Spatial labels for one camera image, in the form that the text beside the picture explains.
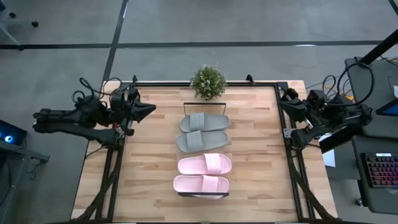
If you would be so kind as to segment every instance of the slipper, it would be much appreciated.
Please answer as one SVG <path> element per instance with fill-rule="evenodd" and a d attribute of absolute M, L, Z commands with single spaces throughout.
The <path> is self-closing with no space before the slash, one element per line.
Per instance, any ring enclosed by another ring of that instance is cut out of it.
<path fill-rule="evenodd" d="M 181 159 L 178 171 L 183 175 L 220 175 L 231 171 L 232 163 L 228 157 L 218 153 Z"/>
<path fill-rule="evenodd" d="M 229 127 L 226 115 L 195 113 L 190 114 L 180 122 L 180 129 L 184 133 L 191 131 L 221 131 Z"/>
<path fill-rule="evenodd" d="M 177 192 L 221 192 L 229 189 L 229 181 L 224 177 L 212 177 L 207 175 L 179 175 L 174 178 L 173 188 Z M 211 199 L 219 199 L 219 195 L 196 195 Z"/>
<path fill-rule="evenodd" d="M 224 131 L 194 131 L 180 135 L 175 141 L 181 151 L 195 153 L 225 146 L 228 143 L 228 135 Z"/>

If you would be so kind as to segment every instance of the wooden table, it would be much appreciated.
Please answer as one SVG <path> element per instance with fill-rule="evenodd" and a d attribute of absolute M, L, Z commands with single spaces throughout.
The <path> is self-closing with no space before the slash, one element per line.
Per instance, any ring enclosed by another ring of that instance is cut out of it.
<path fill-rule="evenodd" d="M 306 97 L 303 81 L 288 81 L 289 87 Z M 109 82 L 110 93 L 118 82 Z M 224 175 L 229 196 L 220 200 L 181 197 L 173 190 L 179 159 L 184 154 L 175 145 L 182 134 L 183 102 L 201 101 L 188 87 L 139 88 L 141 101 L 157 109 L 141 123 L 133 124 L 135 134 L 126 139 L 119 179 L 114 222 L 281 222 L 296 221 L 280 121 L 272 87 L 227 87 L 214 102 L 226 102 L 225 115 L 231 120 L 226 130 L 227 146 L 208 152 L 228 156 L 233 170 Z M 187 114 L 205 111 L 222 113 L 222 106 L 189 106 Z M 91 142 L 88 151 L 99 148 Z M 106 150 L 86 159 L 76 195 L 72 218 L 78 217 L 100 190 Z M 337 216 L 322 154 L 316 147 L 303 151 L 310 188 L 320 203 Z M 303 194 L 301 201 L 305 210 Z M 104 203 L 104 216 L 108 200 Z"/>

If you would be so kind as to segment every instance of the concrete floor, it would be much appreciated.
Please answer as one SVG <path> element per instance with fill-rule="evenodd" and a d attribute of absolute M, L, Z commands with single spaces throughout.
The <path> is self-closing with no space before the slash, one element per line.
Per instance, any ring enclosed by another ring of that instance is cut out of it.
<path fill-rule="evenodd" d="M 33 28 L 13 27 L 23 44 L 110 44 L 122 0 L 5 0 Z M 382 40 L 398 26 L 387 0 L 130 0 L 120 43 L 219 41 Z M 0 44 L 11 44 L 0 35 Z M 117 49 L 111 77 L 130 80 L 188 80 L 192 71 L 217 65 L 228 80 L 247 74 L 256 80 L 321 82 L 339 75 L 344 59 L 362 56 L 373 45 L 314 47 L 204 47 Z M 0 119 L 29 132 L 29 149 L 50 162 L 25 180 L 13 223 L 68 220 L 87 141 L 67 134 L 38 134 L 32 114 L 41 108 L 72 109 L 70 95 L 82 90 L 79 77 L 100 87 L 109 49 L 0 50 Z M 385 54 L 398 55 L 396 47 Z M 398 216 L 373 214 L 353 205 L 358 187 L 333 180 L 339 217 L 347 221 L 397 223 Z"/>

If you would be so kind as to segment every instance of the rgb keyboard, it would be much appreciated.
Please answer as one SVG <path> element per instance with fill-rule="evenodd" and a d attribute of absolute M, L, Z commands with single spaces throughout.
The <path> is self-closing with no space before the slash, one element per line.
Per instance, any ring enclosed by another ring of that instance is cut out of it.
<path fill-rule="evenodd" d="M 364 153 L 362 160 L 371 187 L 398 188 L 398 154 Z"/>

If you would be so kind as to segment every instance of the potted plant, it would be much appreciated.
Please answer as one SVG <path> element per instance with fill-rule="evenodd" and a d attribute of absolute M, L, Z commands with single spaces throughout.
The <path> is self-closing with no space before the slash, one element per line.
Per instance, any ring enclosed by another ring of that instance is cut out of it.
<path fill-rule="evenodd" d="M 204 65 L 193 74 L 190 86 L 195 90 L 195 97 L 200 96 L 203 100 L 211 100 L 225 92 L 227 86 L 225 76 L 217 67 Z"/>

